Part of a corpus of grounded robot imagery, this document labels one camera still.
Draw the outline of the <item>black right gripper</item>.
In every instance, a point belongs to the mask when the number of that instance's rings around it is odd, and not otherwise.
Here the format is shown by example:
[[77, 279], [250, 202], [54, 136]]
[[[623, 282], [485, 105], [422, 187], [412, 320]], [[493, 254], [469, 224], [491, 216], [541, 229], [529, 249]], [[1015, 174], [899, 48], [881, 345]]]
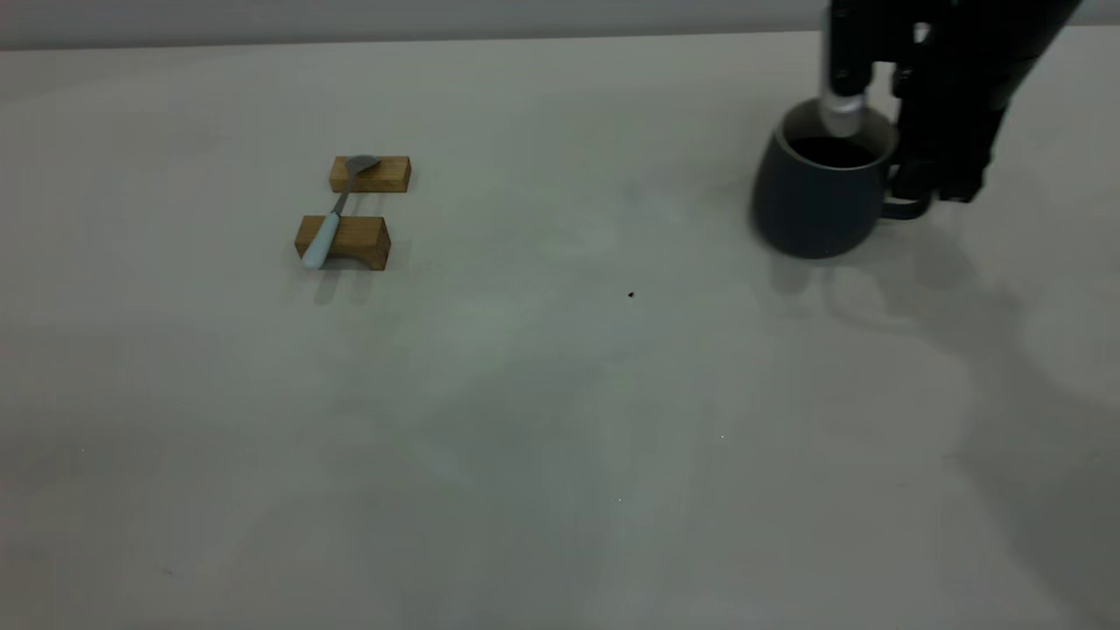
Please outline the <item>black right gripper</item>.
[[899, 147], [892, 196], [970, 203], [1004, 112], [1080, 1], [900, 1], [912, 43], [893, 75]]

